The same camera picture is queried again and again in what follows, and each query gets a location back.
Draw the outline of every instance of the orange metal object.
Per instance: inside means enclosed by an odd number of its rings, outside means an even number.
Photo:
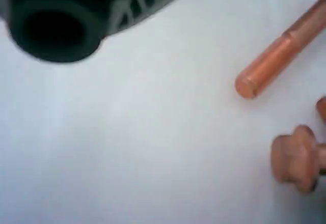
[[[326,96],[317,102],[316,108],[326,123]],[[320,144],[308,126],[298,126],[293,134],[273,140],[270,163],[278,182],[292,183],[302,193],[311,193],[319,176],[326,175],[326,144]]]
[[[326,0],[319,0],[255,59],[235,81],[243,98],[253,99],[326,27]]]

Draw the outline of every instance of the copper fitting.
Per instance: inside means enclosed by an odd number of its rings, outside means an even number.
[[[326,27],[326,0],[319,0],[255,59],[235,81],[243,98],[253,99]]]
[[[326,144],[318,144],[308,126],[299,126],[292,135],[273,141],[271,166],[277,181],[293,183],[302,193],[313,192],[326,170]]]

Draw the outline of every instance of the black cylindrical end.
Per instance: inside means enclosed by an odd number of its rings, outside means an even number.
[[[80,61],[98,48],[106,20],[75,0],[11,0],[8,27],[25,52],[45,61]]]

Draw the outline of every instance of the copper rod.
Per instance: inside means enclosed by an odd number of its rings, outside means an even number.
[[[319,0],[255,59],[235,81],[243,98],[253,99],[326,27],[326,0]]]

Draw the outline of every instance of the white surface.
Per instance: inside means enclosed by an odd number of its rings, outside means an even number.
[[[324,223],[273,181],[274,136],[325,92],[326,33],[255,101],[238,72],[315,0],[177,0],[70,66],[17,51],[2,28],[0,223]]]

